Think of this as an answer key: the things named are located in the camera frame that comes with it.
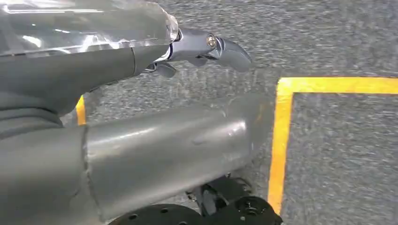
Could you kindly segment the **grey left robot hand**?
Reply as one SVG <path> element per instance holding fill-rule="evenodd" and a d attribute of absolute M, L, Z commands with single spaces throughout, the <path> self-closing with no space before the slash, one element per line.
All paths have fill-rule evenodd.
<path fill-rule="evenodd" d="M 211 32 L 182 29 L 145 0 L 0 3 L 0 222 L 107 225 L 211 182 L 255 158 L 272 126 L 268 96 L 209 102 L 65 127 L 61 116 L 102 85 L 170 61 L 215 60 L 245 72 L 251 59 Z"/>

